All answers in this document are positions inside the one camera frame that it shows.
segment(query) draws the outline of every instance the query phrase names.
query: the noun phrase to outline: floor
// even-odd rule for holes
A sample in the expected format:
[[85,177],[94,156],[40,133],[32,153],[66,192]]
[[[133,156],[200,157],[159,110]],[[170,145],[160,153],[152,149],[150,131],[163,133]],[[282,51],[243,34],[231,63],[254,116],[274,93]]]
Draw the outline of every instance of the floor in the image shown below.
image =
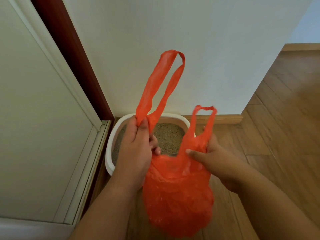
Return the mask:
[[[243,111],[241,124],[215,125],[214,133],[320,227],[319,64],[320,51],[281,52]],[[258,239],[238,196],[214,176],[210,187],[215,195],[212,221],[193,239]],[[149,225],[141,191],[127,239],[171,239]]]

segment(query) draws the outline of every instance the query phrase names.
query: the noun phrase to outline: baseboard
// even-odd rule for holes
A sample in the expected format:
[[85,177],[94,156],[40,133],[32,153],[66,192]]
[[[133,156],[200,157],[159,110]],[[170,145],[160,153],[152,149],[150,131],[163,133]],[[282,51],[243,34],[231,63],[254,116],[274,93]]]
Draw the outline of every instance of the baseboard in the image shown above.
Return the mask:
[[[191,120],[191,115],[184,115],[188,121]],[[197,118],[197,124],[198,125],[205,125],[207,124],[209,115],[196,115]],[[242,115],[241,114],[218,114],[216,115],[216,118],[214,120],[215,125],[236,125],[240,124],[242,121]]]
[[320,43],[285,44],[281,51],[320,51]]

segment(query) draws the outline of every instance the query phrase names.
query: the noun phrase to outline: hand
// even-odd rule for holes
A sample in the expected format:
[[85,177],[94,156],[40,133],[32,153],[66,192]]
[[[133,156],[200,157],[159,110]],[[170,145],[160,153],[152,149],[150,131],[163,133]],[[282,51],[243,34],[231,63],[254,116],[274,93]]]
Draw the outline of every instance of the hand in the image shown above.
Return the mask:
[[142,186],[149,169],[152,150],[160,155],[157,138],[149,135],[148,121],[144,119],[137,127],[137,119],[131,117],[120,145],[117,165],[112,178],[127,191],[136,193]]
[[252,169],[247,163],[219,145],[214,134],[208,141],[207,153],[190,149],[187,149],[186,153],[195,161],[204,165],[210,173],[218,177],[228,190],[235,193],[242,175]]

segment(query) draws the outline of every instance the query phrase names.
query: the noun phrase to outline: plastic bag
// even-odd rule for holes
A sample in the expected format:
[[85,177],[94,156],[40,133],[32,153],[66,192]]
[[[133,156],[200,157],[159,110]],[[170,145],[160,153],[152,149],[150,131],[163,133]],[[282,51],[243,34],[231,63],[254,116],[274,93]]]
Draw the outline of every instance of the plastic bag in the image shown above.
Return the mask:
[[[157,109],[147,115],[152,107],[152,98],[178,54],[182,58],[182,65],[172,75]],[[147,117],[150,133],[158,122],[168,97],[177,86],[184,67],[184,55],[176,50],[168,50],[161,55],[149,77],[136,110],[136,117],[138,125]],[[194,137],[196,114],[200,109],[212,110],[212,114],[205,131]],[[150,223],[172,237],[191,237],[210,222],[214,203],[213,193],[209,188],[210,173],[202,164],[188,157],[185,150],[206,152],[216,112],[214,107],[197,105],[192,113],[191,125],[182,139],[177,157],[152,155],[150,168],[142,189],[143,201]]]

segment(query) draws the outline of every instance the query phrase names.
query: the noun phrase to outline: finger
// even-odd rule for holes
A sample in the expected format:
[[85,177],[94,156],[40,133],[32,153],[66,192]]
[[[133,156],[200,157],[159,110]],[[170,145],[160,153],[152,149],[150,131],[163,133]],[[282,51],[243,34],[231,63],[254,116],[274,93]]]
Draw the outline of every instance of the finger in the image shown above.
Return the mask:
[[159,146],[157,146],[155,149],[154,149],[154,153],[156,155],[160,155],[161,154],[161,148]]
[[193,151],[190,149],[186,149],[186,154],[191,157],[192,159],[200,162],[201,164],[205,165],[207,162],[207,154],[202,152]]
[[143,121],[141,122],[134,141],[149,142],[149,127],[148,127],[147,118],[144,118]]
[[152,136],[150,139],[149,139],[149,145],[150,145],[150,148],[151,149],[154,149],[158,146],[158,139],[157,137],[155,136]]
[[137,119],[136,119],[136,116],[134,115],[130,118],[130,120],[127,123],[127,128],[123,135],[122,141],[129,142],[129,143],[133,142],[134,139],[136,138],[137,131],[138,131]]

